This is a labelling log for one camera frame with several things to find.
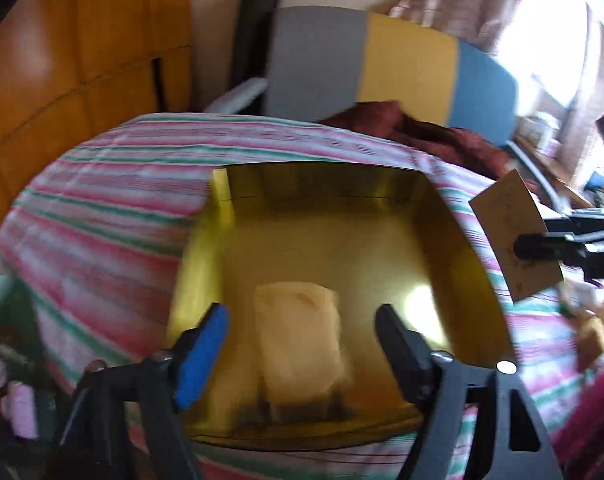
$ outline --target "green object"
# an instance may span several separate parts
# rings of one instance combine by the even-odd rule
[[[0,275],[0,358],[10,380],[35,387],[46,380],[30,293],[21,280],[8,274]]]
[[[573,310],[563,301],[560,301],[560,314],[568,319],[575,319],[577,317],[573,313]]]

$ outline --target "sunlight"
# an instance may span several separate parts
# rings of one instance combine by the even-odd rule
[[[433,292],[428,285],[416,286],[404,301],[404,319],[424,338],[444,346],[447,338],[435,309]]]
[[[498,44],[498,61],[520,83],[533,80],[564,107],[576,94],[586,51],[585,0],[522,0]]]

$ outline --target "window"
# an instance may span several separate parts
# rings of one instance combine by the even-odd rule
[[[540,88],[563,107],[570,105],[584,65],[586,12],[585,0],[521,0],[497,52],[519,83],[520,110]]]

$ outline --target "metal rivet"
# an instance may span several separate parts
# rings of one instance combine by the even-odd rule
[[[431,352],[431,357],[442,363],[450,363],[453,361],[453,356],[450,353],[445,352],[443,350],[438,350],[437,352]]]
[[[517,366],[510,361],[500,361],[497,368],[500,372],[507,375],[512,375],[517,372]]]
[[[173,359],[173,354],[171,354],[171,352],[169,352],[168,350],[158,350],[157,352],[154,352],[154,354],[151,356],[151,359],[158,363],[163,363],[165,361]]]
[[[106,362],[102,359],[96,359],[95,361],[91,361],[86,368],[84,369],[87,372],[99,372],[100,370],[104,370],[107,367]]]

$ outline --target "wooden wardrobe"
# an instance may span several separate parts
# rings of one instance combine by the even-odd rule
[[[48,163],[191,103],[191,0],[18,0],[0,24],[0,224]]]

